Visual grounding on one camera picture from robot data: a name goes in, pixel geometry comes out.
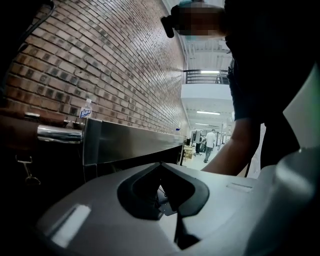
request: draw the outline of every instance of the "man in white shirt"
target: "man in white shirt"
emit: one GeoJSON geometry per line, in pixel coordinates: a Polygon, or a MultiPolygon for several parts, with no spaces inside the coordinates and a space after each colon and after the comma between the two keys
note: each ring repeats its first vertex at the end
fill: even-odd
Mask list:
{"type": "Polygon", "coordinates": [[[205,137],[206,138],[206,148],[205,148],[205,158],[203,161],[204,163],[208,162],[208,159],[211,155],[212,149],[215,146],[215,141],[217,138],[217,135],[214,133],[215,131],[216,131],[215,129],[212,129],[211,132],[209,132],[205,137]]]}

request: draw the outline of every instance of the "fluorescent light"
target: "fluorescent light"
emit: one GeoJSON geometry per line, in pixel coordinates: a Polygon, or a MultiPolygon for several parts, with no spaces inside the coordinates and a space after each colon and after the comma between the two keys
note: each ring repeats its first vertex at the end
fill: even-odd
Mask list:
{"type": "Polygon", "coordinates": [[[202,70],[201,74],[220,74],[220,71],[202,70]]]}
{"type": "Polygon", "coordinates": [[[220,115],[220,113],[217,112],[206,112],[206,111],[197,111],[199,114],[210,114],[210,115],[220,115]]]}

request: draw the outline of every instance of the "bottle label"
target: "bottle label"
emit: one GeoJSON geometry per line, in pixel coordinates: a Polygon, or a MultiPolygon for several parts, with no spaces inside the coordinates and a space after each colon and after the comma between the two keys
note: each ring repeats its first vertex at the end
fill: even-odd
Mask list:
{"type": "Polygon", "coordinates": [[[92,110],[90,108],[82,107],[80,111],[80,118],[89,118],[92,110]]]}

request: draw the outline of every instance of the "metal railing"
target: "metal railing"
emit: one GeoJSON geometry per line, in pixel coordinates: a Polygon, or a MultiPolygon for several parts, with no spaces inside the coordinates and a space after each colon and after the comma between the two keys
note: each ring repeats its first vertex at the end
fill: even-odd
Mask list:
{"type": "Polygon", "coordinates": [[[219,73],[201,73],[202,69],[184,70],[186,84],[221,84],[228,85],[227,70],[219,70],[219,73]]]}

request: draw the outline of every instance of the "water bottle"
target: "water bottle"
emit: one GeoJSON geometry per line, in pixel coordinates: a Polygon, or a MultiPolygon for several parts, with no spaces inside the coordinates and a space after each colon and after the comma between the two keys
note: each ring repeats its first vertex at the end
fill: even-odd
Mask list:
{"type": "Polygon", "coordinates": [[[91,99],[87,98],[85,101],[85,105],[81,108],[80,118],[90,118],[92,113],[91,108],[91,99]]]}

